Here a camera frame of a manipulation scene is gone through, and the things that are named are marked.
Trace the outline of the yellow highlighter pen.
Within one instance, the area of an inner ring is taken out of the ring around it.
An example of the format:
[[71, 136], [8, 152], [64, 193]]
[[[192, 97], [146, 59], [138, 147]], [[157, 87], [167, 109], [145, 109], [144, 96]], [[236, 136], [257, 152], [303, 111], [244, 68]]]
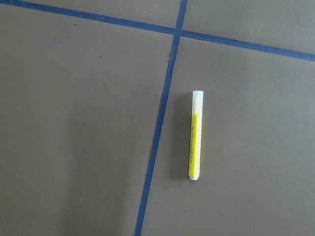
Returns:
[[203, 96], [204, 91], [192, 92], [188, 170], [190, 180], [198, 180], [200, 176]]

